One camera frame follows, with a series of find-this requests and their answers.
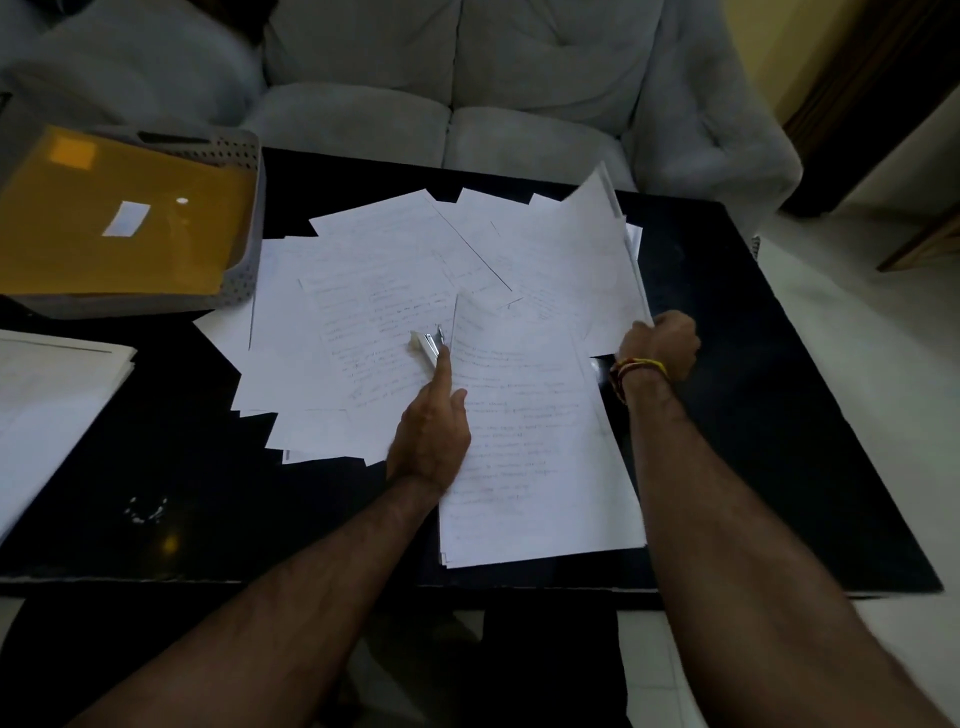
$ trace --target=wall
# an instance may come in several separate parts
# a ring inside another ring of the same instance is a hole
[[[804,102],[868,0],[724,0],[760,94],[781,123]]]
[[[861,182],[844,207],[918,219],[960,202],[960,87]]]

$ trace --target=pile of papers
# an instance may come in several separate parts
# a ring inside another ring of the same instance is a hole
[[[0,540],[130,374],[134,354],[0,330]]]
[[[589,361],[650,321],[641,230],[606,170],[562,202],[464,189],[443,203],[421,190],[310,222],[316,237],[264,241],[250,302],[196,322],[241,372],[233,409],[277,413],[267,448],[284,463],[385,459],[432,377],[411,331],[439,326],[473,431],[441,509],[444,563],[643,545]],[[479,352],[505,358],[481,372]],[[523,436],[501,450],[506,423]]]

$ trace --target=person's arm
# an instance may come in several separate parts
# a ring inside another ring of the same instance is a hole
[[[700,342],[678,312],[637,324],[620,358],[685,378]],[[667,379],[623,377],[654,571],[711,726],[949,726],[840,586],[704,440]]]
[[[469,447],[444,349],[387,457],[393,485],[251,584],[77,717],[75,726],[300,726],[339,675],[373,602]]]

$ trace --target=white tiled floor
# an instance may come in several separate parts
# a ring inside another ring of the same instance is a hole
[[[863,602],[860,613],[960,724],[960,259],[876,273],[913,231],[778,217],[763,230],[760,268],[947,588]],[[0,599],[0,635],[15,606]],[[479,613],[458,619],[479,636]],[[635,728],[704,725],[663,615],[621,614],[620,645]],[[363,643],[348,671],[365,704],[421,724]]]

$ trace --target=left hand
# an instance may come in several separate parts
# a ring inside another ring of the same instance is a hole
[[[417,475],[441,495],[453,484],[470,447],[466,389],[450,395],[450,349],[440,348],[437,371],[403,413],[387,455],[387,479]]]

